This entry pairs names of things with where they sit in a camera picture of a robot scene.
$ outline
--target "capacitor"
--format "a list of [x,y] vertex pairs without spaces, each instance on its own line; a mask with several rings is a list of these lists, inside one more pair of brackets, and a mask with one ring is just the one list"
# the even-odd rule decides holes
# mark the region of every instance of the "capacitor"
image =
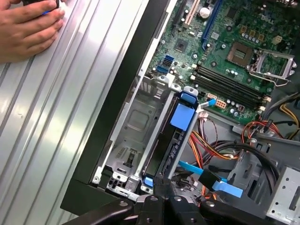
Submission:
[[201,8],[199,11],[199,16],[202,19],[207,19],[210,16],[210,9],[206,7]]
[[270,32],[273,32],[275,30],[275,26],[272,26],[271,28],[270,28]]
[[182,25],[184,22],[185,22],[185,19],[184,19],[184,18],[181,18],[181,20],[180,20],[180,22],[179,22],[179,25]]
[[184,11],[183,18],[186,18],[188,15],[188,10]]

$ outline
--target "blue plastic latch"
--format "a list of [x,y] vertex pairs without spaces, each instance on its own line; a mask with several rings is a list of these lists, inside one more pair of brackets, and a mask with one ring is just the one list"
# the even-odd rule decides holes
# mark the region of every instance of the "blue plastic latch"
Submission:
[[226,193],[229,193],[233,196],[236,196],[238,198],[240,198],[243,194],[243,190],[238,188],[238,187],[235,187],[235,186],[232,186],[228,183],[225,183],[225,182],[218,182],[216,181],[214,183],[214,185],[212,186],[212,188],[215,190],[215,191],[224,191]]
[[178,104],[173,114],[170,124],[183,131],[188,129],[189,123],[191,122],[195,109],[189,108],[185,105]]
[[49,13],[50,11],[46,11],[46,12],[44,12],[42,15],[45,15],[45,14],[47,14],[47,13]]
[[[200,176],[203,173],[203,169],[200,169],[199,167],[196,167],[194,165],[188,164],[188,163],[183,162],[183,161],[179,161],[178,165],[180,165],[184,169],[186,169],[186,170],[188,170],[190,172],[196,173],[196,174],[198,174]],[[220,177],[220,179],[221,179],[221,182],[224,182],[224,183],[227,182],[227,179],[225,179],[225,178]]]
[[153,187],[153,179],[151,179],[150,177],[145,177],[144,184],[149,187]]
[[196,102],[196,98],[195,98],[194,96],[191,96],[191,95],[189,95],[189,94],[187,94],[187,93],[185,93],[185,92],[183,92],[183,93],[181,94],[181,97],[180,97],[180,98],[181,98],[182,100],[185,100],[185,101],[191,103],[191,104],[195,104],[195,102]]

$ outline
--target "black plastic frame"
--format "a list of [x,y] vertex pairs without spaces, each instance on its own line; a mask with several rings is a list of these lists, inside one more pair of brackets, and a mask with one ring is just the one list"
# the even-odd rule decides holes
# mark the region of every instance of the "black plastic frame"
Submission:
[[69,183],[62,209],[82,215],[117,198],[89,182],[150,43],[162,29],[169,1],[149,0]]

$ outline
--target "wire bundle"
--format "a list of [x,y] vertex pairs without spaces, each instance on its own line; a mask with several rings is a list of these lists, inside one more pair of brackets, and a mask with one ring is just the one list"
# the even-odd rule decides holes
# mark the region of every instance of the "wire bundle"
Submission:
[[281,105],[280,106],[280,111],[282,111],[283,113],[285,113],[286,115],[288,115],[289,117],[292,118],[292,120],[295,122],[296,126],[297,126],[297,129],[296,131],[294,131],[291,135],[288,136],[287,139],[291,140],[293,139],[299,132],[300,130],[300,123],[299,123],[299,119],[297,118],[297,116],[291,111],[289,110],[287,107],[286,107],[286,104],[284,105]]
[[[247,132],[247,138],[250,139],[253,137],[253,135],[255,135],[257,129],[261,129],[263,127],[267,127],[268,126],[268,121],[266,120],[263,120],[263,121],[252,121],[250,123],[248,123],[242,133],[241,133],[241,137],[240,137],[240,141],[242,143],[245,143],[245,132]],[[283,138],[283,136],[281,135],[279,129],[277,128],[277,126],[274,124],[274,123],[271,123],[270,124],[270,127],[268,128],[270,129],[271,131],[273,131],[275,134],[277,134],[279,137]]]

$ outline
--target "chipset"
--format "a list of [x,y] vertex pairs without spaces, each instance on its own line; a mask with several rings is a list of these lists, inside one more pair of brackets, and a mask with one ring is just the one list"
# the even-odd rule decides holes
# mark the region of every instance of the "chipset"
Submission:
[[252,48],[243,45],[240,42],[234,42],[227,55],[227,60],[241,67],[246,67],[252,57],[252,54]]
[[233,20],[237,12],[237,9],[230,7],[226,17]]
[[187,49],[187,46],[188,42],[179,38],[175,44],[174,49],[178,52],[184,53]]

